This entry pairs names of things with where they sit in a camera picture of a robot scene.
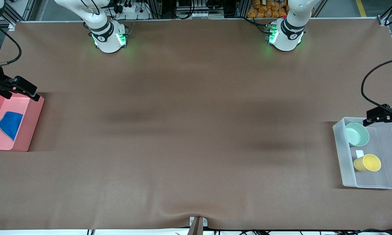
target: blue cloth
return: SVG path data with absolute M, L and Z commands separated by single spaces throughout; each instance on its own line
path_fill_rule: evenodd
M 0 120 L 0 130 L 12 141 L 15 141 L 23 115 L 15 112 L 6 112 Z

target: pink plastic container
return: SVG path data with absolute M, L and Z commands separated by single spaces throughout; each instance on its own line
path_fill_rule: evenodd
M 35 102 L 20 94 L 13 94 L 9 100 L 0 96 L 0 120 L 6 112 L 15 112 L 23 115 L 14 140 L 0 128 L 1 151 L 28 151 L 43 105 L 43 97 L 38 102 Z

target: table surface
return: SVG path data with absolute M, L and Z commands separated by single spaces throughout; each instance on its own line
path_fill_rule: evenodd
M 342 186 L 332 126 L 392 59 L 375 19 L 312 20 L 292 52 L 243 20 L 137 22 L 104 54 L 80 23 L 19 23 L 4 67 L 44 108 L 0 152 L 0 229 L 392 229 L 392 190 Z M 17 50 L 8 39 L 0 61 Z M 366 93 L 392 106 L 392 64 Z

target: yellow mug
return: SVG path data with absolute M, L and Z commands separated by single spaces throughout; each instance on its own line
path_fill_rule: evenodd
M 373 154 L 366 154 L 353 162 L 354 168 L 359 171 L 378 171 L 381 168 L 380 159 Z

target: white plastic bin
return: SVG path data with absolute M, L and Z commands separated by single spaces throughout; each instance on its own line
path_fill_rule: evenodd
M 346 117 L 333 126 L 342 184 L 358 188 L 392 189 L 392 122 L 378 122 L 367 126 L 369 142 L 362 147 L 350 146 L 345 125 L 351 122 L 362 125 L 363 120 L 364 117 Z M 357 159 L 356 150 L 378 156 L 381 169 L 376 172 L 355 170 L 353 161 Z

